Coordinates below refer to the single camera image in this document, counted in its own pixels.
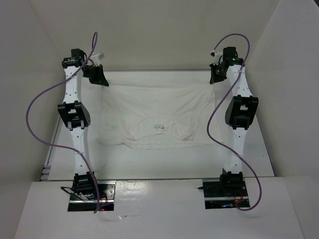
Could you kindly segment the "white tank top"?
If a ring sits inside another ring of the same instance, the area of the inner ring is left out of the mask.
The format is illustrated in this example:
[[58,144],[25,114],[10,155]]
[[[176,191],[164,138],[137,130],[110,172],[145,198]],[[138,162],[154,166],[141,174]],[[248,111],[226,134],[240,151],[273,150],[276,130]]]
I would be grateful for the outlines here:
[[209,84],[113,84],[102,90],[99,142],[132,149],[212,145],[206,127],[214,108]]

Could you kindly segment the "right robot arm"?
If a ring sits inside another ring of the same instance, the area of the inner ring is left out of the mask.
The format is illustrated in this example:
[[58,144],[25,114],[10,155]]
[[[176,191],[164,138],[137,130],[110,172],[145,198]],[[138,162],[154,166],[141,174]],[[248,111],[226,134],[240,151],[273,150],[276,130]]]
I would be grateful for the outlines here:
[[225,110],[225,123],[230,127],[231,136],[228,146],[232,156],[222,169],[218,190],[225,197],[233,196],[244,187],[243,157],[245,137],[251,126],[259,100],[254,97],[245,77],[244,59],[238,56],[235,47],[226,47],[221,52],[212,52],[213,63],[210,64],[210,84],[226,79],[231,84],[232,98]]

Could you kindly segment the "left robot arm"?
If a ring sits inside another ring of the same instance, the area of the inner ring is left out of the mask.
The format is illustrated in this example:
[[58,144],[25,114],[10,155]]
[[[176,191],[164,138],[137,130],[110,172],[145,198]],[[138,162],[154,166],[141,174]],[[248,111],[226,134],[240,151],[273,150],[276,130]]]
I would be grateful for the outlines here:
[[63,102],[57,106],[60,117],[71,133],[75,151],[75,176],[71,190],[83,200],[97,199],[99,186],[94,183],[88,149],[88,127],[91,116],[81,101],[81,82],[87,78],[92,85],[108,87],[100,60],[102,53],[87,56],[81,49],[72,49],[71,56],[64,58],[62,67],[67,79]]

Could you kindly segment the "aluminium table edge rail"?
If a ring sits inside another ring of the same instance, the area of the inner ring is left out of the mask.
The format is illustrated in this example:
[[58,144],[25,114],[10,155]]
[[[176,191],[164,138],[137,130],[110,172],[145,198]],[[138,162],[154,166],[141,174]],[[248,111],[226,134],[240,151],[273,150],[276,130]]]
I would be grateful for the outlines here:
[[[52,138],[51,138],[51,143],[55,143],[56,142],[56,139],[57,139],[57,137],[59,135],[60,128],[61,128],[61,118],[58,117],[58,120],[56,122],[56,126],[54,128],[54,132],[53,132],[53,135],[52,135]],[[42,171],[41,171],[41,175],[40,175],[40,178],[39,178],[40,182],[48,181],[48,177],[49,177],[49,174],[50,174],[50,169],[51,169],[52,161],[53,161],[53,156],[52,156],[52,152],[53,151],[54,151],[53,150],[53,146],[49,146],[48,153],[47,153],[47,156],[46,156],[46,160],[44,162],[44,165],[43,165],[43,168],[42,168]]]

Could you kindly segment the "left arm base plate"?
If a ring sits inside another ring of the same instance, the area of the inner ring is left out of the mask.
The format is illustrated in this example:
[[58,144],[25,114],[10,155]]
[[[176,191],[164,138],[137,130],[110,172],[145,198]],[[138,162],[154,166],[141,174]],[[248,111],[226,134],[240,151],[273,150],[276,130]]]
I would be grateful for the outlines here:
[[97,194],[76,193],[71,189],[69,191],[68,212],[95,212],[113,211],[115,204],[115,181],[98,181],[99,203],[97,202]]

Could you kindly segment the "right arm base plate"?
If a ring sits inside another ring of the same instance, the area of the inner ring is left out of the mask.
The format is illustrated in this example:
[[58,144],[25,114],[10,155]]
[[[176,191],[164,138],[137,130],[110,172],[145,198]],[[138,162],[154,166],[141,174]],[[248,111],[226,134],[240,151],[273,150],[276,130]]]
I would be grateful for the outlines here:
[[203,191],[206,209],[236,208],[236,204],[244,209],[250,207],[244,181],[240,186],[222,187],[221,182],[217,179],[204,179],[198,190]]

